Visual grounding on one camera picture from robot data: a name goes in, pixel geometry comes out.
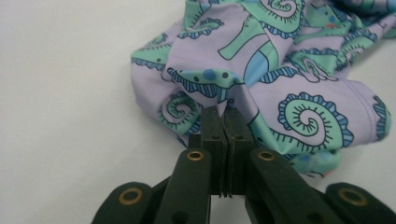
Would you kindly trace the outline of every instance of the white background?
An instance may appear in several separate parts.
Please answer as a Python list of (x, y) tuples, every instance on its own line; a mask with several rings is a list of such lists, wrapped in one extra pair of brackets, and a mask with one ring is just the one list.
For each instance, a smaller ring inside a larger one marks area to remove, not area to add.
[[(183, 15), (183, 1), (0, 1), (0, 223), (90, 223), (107, 195), (168, 177), (183, 147), (134, 103), (130, 53)], [(396, 42), (353, 69), (396, 113)], [(320, 190), (348, 182), (396, 210), (396, 131), (345, 149)], [(249, 223), (241, 197), (211, 223)]]

